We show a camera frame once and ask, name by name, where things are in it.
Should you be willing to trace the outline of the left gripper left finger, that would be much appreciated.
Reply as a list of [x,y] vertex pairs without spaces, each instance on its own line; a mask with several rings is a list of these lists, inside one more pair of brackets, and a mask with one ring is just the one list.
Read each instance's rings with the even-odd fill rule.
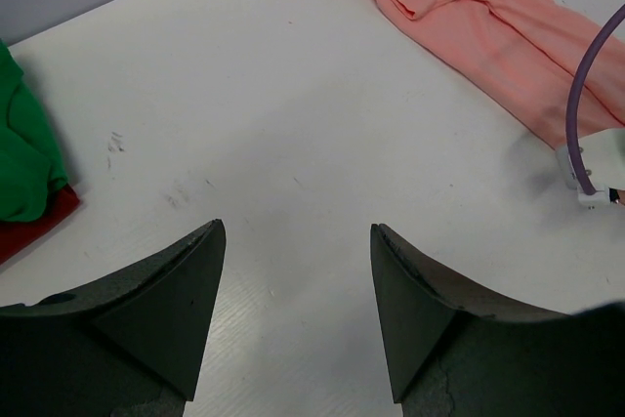
[[5,416],[180,416],[195,396],[226,251],[214,220],[162,251],[1,311]]

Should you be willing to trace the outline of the salmon pink t-shirt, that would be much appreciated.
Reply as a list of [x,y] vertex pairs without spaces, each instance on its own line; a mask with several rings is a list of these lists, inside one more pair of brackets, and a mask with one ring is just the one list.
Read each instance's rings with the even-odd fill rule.
[[551,147],[565,142],[573,75],[599,27],[555,0],[375,0],[405,35]]

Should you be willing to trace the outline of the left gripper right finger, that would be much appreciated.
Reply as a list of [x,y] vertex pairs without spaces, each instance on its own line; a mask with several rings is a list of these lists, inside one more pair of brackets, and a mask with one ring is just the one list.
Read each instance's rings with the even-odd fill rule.
[[406,416],[620,416],[624,306],[573,314],[512,299],[386,225],[370,259],[392,396]]

